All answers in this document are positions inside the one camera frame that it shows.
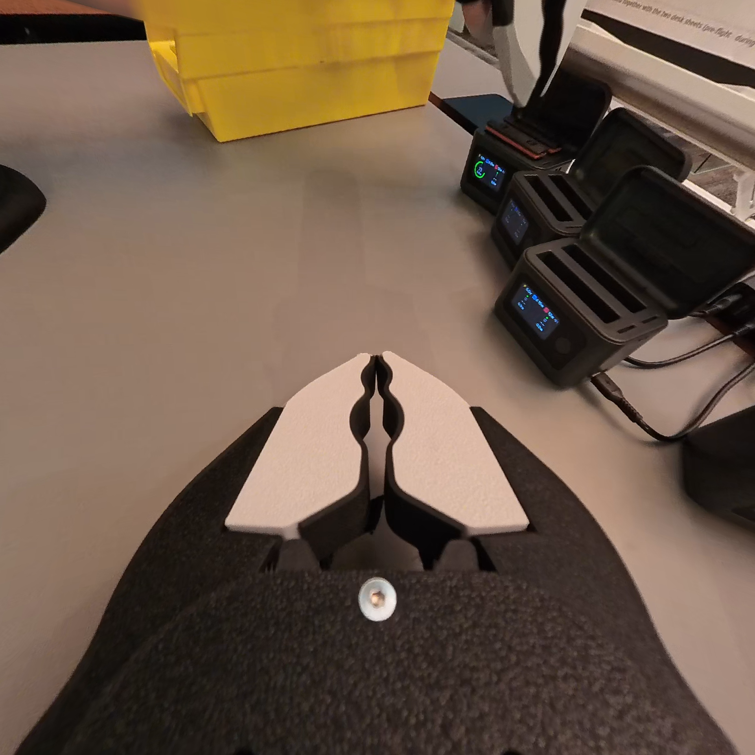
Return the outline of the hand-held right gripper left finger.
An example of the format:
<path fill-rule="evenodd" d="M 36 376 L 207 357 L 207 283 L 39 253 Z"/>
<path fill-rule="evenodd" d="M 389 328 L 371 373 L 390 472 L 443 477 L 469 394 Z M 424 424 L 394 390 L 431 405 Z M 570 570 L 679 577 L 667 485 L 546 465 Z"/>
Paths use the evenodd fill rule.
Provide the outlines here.
<path fill-rule="evenodd" d="M 317 561 L 374 529 L 368 450 L 376 356 L 357 354 L 293 395 L 225 519 L 307 543 Z"/>

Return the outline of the dark blue smartphone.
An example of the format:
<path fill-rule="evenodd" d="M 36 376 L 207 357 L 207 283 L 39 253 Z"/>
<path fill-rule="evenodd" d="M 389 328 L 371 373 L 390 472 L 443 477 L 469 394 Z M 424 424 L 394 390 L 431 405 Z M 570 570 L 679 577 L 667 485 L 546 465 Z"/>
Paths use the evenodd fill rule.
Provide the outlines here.
<path fill-rule="evenodd" d="M 429 93 L 429 102 L 468 134 L 482 128 L 489 121 L 501 121 L 512 113 L 513 104 L 499 94 L 480 94 L 456 98 L 440 98 Z"/>

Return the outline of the black battery charging case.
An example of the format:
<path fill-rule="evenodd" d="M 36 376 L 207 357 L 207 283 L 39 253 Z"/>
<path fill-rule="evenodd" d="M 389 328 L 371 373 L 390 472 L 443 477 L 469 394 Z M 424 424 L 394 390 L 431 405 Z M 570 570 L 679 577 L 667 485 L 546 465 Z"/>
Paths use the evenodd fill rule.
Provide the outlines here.
<path fill-rule="evenodd" d="M 486 128 L 480 128 L 473 135 L 460 190 L 492 214 L 497 213 L 516 173 L 549 172 L 575 159 L 606 114 L 611 98 L 611 90 L 605 83 L 560 66 L 545 94 L 544 125 L 530 125 L 526 121 L 526 107 L 514 108 L 503 120 L 530 134 L 552 139 L 562 150 L 533 160 L 487 133 Z"/>
<path fill-rule="evenodd" d="M 513 269 L 530 247 L 578 237 L 612 188 L 638 166 L 683 182 L 692 159 L 631 111 L 617 108 L 602 119 L 567 172 L 539 168 L 515 173 L 491 230 L 507 266 Z"/>
<path fill-rule="evenodd" d="M 753 265 L 751 226 L 639 166 L 579 237 L 523 251 L 494 312 L 540 371 L 569 388 L 623 361 Z"/>
<path fill-rule="evenodd" d="M 754 528 L 754 407 L 693 430 L 682 442 L 683 488 L 708 513 Z"/>

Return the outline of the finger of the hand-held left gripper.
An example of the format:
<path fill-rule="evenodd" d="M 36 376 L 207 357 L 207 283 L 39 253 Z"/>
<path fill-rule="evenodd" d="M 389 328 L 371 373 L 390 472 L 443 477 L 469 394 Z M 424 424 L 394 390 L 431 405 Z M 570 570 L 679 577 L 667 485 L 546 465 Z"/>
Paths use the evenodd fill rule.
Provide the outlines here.
<path fill-rule="evenodd" d="M 541 21 L 492 27 L 498 67 L 515 108 L 524 108 L 541 74 Z"/>
<path fill-rule="evenodd" d="M 526 2 L 528 66 L 532 82 L 526 95 L 526 121 L 544 125 L 545 94 L 580 21 L 585 1 Z"/>

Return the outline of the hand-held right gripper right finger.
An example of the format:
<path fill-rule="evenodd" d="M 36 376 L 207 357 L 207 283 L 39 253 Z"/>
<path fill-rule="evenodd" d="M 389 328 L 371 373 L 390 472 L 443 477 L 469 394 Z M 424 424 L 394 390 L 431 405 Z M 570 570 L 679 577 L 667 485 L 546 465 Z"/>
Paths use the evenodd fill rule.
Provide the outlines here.
<path fill-rule="evenodd" d="M 388 526 L 430 571 L 449 543 L 525 532 L 519 503 L 470 404 L 398 354 L 377 358 L 386 450 Z"/>

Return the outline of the printed paper sheet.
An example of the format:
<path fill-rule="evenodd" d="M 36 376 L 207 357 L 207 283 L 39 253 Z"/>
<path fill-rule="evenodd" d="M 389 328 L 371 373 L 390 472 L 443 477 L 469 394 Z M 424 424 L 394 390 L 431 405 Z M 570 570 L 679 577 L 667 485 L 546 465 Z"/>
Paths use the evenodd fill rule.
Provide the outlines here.
<path fill-rule="evenodd" d="M 753 1 L 589 1 L 586 9 L 754 68 Z"/>

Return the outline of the yellow plastic bin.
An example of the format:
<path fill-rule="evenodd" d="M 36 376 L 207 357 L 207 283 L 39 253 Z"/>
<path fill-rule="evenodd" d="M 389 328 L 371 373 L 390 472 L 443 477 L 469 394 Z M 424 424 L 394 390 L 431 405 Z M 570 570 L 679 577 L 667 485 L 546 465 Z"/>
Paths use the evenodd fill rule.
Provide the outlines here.
<path fill-rule="evenodd" d="M 139 2 L 159 75 L 222 143 L 424 105 L 454 5 Z"/>

